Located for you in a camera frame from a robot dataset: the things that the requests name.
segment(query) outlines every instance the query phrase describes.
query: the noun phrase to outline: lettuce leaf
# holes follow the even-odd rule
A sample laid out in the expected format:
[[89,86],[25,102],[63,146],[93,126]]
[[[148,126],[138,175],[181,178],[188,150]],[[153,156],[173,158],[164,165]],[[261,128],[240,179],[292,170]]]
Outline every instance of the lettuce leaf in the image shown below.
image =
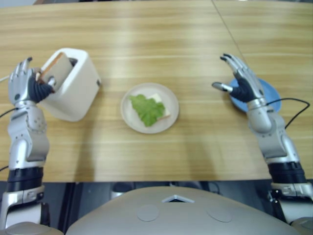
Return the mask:
[[165,107],[161,102],[156,103],[154,99],[147,99],[143,94],[131,95],[129,99],[145,126],[152,126],[164,114]]

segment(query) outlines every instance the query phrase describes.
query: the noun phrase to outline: blue dish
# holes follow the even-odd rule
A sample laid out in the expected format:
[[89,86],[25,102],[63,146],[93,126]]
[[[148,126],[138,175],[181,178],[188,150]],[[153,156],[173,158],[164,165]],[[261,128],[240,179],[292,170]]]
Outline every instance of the blue dish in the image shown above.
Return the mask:
[[[264,89],[264,96],[265,96],[265,99],[266,101],[269,103],[271,101],[274,101],[274,100],[277,100],[277,99],[280,99],[280,96],[279,96],[279,93],[277,92],[277,90],[268,82],[260,79],[260,82],[261,82],[261,85],[263,86],[263,89]],[[231,82],[230,82],[230,86],[232,87],[238,87],[238,82],[236,79],[233,79]],[[240,109],[241,111],[244,111],[244,112],[248,112],[248,106],[246,103],[243,103],[233,97],[230,97],[231,101],[233,102],[233,104],[238,108]],[[275,111],[279,111],[280,108],[282,107],[282,102],[281,101],[278,101],[278,102],[275,102],[273,104],[271,104],[271,106],[273,107],[273,109]]]

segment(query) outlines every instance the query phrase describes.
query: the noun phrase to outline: plate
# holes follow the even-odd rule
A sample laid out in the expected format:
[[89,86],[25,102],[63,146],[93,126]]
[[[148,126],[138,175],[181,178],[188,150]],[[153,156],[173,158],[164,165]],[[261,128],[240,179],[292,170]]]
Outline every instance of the plate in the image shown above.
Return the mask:
[[[274,100],[277,100],[277,99],[280,99],[280,96],[279,96],[279,93],[277,92],[277,90],[268,82],[260,79],[260,82],[261,82],[261,85],[263,87],[263,90],[264,90],[264,96],[265,96],[265,99],[267,101],[267,103],[271,102],[271,101],[274,101]],[[230,86],[232,87],[238,87],[238,82],[236,79],[233,79],[231,82],[230,82]],[[234,97],[230,97],[231,101],[233,102],[233,104],[238,108],[240,109],[241,111],[244,111],[244,112],[248,112],[248,106],[246,103],[244,102],[241,102],[239,100],[237,100],[236,98]],[[275,103],[272,103],[271,106],[273,107],[273,109],[278,112],[280,110],[280,108],[282,107],[282,102],[281,101],[278,101],[278,102],[275,102]]]
[[[157,121],[152,126],[146,127],[140,120],[135,109],[133,109],[129,96],[143,94],[145,97],[150,97],[155,93],[158,93],[161,97],[162,103],[170,111],[171,115]],[[121,102],[121,114],[126,124],[135,131],[144,134],[155,134],[165,131],[175,123],[179,114],[179,102],[175,94],[167,87],[158,83],[143,83],[131,88],[124,95]]]

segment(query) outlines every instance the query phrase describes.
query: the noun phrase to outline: wood grain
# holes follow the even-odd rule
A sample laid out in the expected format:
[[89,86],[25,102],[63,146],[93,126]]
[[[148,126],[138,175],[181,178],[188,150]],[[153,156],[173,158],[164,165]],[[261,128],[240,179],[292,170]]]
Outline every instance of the wood grain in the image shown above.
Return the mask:
[[[44,181],[269,178],[247,118],[227,94],[211,88],[213,81],[232,79],[219,56],[240,55],[211,1],[36,5],[0,9],[0,22],[3,76],[29,55],[33,66],[42,66],[59,48],[72,47],[90,54],[102,78],[82,121],[65,122],[45,112],[51,150]],[[133,131],[119,111],[125,92],[143,82],[165,85],[179,99],[177,122],[157,135]],[[3,82],[0,111],[11,107]],[[8,162],[8,122],[0,119],[1,165]],[[298,126],[308,134],[304,138],[312,136],[307,126]],[[312,150],[306,141],[297,146],[302,154]],[[0,173],[1,180],[6,177]]]
[[[215,1],[243,57],[281,97],[313,103],[313,5],[295,2]],[[304,107],[283,101],[289,121]],[[307,178],[313,177],[313,108],[302,113],[288,134],[294,140]]]

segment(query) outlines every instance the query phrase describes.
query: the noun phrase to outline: robotic hand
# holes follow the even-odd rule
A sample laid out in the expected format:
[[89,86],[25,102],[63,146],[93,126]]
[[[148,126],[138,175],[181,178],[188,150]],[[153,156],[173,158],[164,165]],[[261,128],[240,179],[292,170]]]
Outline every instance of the robotic hand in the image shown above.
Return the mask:
[[48,205],[38,201],[44,196],[43,166],[49,151],[46,121],[36,103],[53,92],[49,84],[36,81],[40,68],[29,69],[27,58],[18,63],[8,82],[9,99],[16,110],[10,118],[11,137],[7,192],[2,197],[0,229],[27,221],[49,224]]
[[[277,216],[288,223],[300,217],[312,217],[313,188],[305,178],[283,118],[267,105],[259,79],[243,61],[231,54],[224,54],[221,59],[229,64],[239,86],[220,82],[214,82],[212,86],[247,103],[249,127],[258,140],[273,180],[270,197],[277,214],[278,211],[283,213]],[[306,209],[299,213],[299,206],[304,204]]]

